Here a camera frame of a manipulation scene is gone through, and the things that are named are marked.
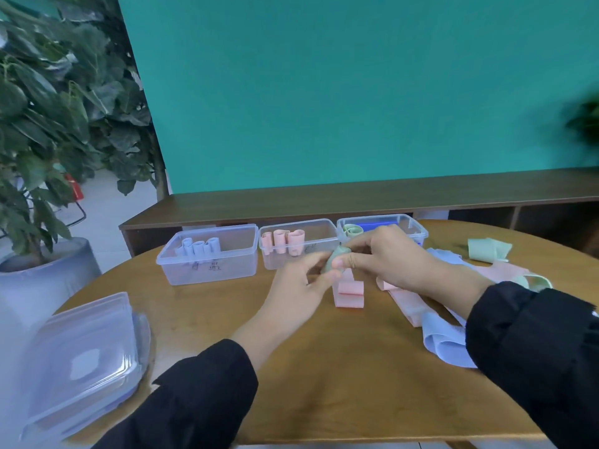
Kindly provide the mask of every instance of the hand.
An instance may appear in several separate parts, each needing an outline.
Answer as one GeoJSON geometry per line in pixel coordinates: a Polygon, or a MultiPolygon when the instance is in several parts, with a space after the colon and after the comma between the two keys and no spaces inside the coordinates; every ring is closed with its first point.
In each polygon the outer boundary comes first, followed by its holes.
{"type": "Polygon", "coordinates": [[[429,296],[468,318],[493,282],[468,266],[448,264],[412,241],[397,225],[378,227],[346,243],[352,252],[333,260],[334,268],[359,268],[385,282],[429,296]]]}
{"type": "Polygon", "coordinates": [[[424,293],[431,273],[443,263],[410,239],[397,225],[378,227],[345,243],[352,250],[333,260],[334,268],[359,268],[385,282],[424,293]]]}
{"type": "Polygon", "coordinates": [[[231,337],[245,349],[254,370],[314,314],[325,291],[341,278],[340,271],[332,270],[309,283],[308,274],[320,271],[329,256],[308,254],[279,269],[262,308],[231,337]]]}

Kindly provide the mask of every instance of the black jacket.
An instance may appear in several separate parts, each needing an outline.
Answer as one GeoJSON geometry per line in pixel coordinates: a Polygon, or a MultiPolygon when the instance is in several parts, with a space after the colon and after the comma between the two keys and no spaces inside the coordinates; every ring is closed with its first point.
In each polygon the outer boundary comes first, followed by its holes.
{"type": "MultiPolygon", "coordinates": [[[[556,290],[489,287],[466,327],[478,368],[559,449],[599,448],[599,318],[556,290]]],[[[258,389],[245,351],[221,340],[162,374],[160,385],[95,449],[228,448],[258,389]]]]}

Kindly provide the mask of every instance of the red object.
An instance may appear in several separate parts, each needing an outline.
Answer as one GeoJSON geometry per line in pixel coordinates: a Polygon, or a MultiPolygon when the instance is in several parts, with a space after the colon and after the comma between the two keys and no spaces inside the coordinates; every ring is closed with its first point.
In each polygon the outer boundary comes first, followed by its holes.
{"type": "Polygon", "coordinates": [[[79,183],[77,181],[75,181],[75,179],[68,173],[65,173],[65,178],[71,184],[71,187],[73,189],[73,195],[75,196],[75,200],[77,202],[79,200],[83,200],[84,195],[83,195],[83,191],[81,190],[81,186],[79,186],[79,183]]]}

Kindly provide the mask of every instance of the tiled floor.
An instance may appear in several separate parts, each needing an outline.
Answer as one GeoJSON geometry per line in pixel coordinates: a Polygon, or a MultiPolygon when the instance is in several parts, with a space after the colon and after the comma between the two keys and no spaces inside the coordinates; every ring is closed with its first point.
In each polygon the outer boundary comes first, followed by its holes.
{"type": "MultiPolygon", "coordinates": [[[[100,269],[106,272],[130,258],[118,225],[135,214],[145,210],[156,202],[154,188],[149,182],[137,183],[135,190],[128,196],[121,195],[116,189],[116,179],[106,171],[100,171],[97,177],[83,186],[85,198],[81,201],[87,212],[87,219],[71,228],[73,236],[87,238],[100,269]]],[[[80,217],[79,209],[62,210],[59,217],[69,223],[80,217]]],[[[10,252],[7,239],[0,239],[0,258],[10,252]]],[[[56,309],[62,303],[54,303],[56,309]]],[[[480,441],[475,445],[479,449],[551,449],[549,442],[527,441],[480,441]]],[[[246,446],[248,449],[447,449],[445,443],[404,443],[404,444],[315,444],[286,446],[246,446]]],[[[54,449],[46,445],[44,449],[54,449]]]]}

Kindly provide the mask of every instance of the person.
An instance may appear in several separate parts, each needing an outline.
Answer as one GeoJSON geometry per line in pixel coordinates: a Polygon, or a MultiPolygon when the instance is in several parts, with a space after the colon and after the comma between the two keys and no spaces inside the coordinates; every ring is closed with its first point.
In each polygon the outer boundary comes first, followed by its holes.
{"type": "Polygon", "coordinates": [[[467,319],[468,353],[558,448],[599,448],[599,318],[588,302],[513,282],[494,284],[433,257],[398,226],[347,244],[351,253],[309,283],[330,256],[302,256],[277,271],[262,308],[230,339],[183,359],[155,381],[141,406],[95,449],[227,448],[258,389],[256,371],[315,312],[343,268],[370,271],[430,296],[467,319]]]}

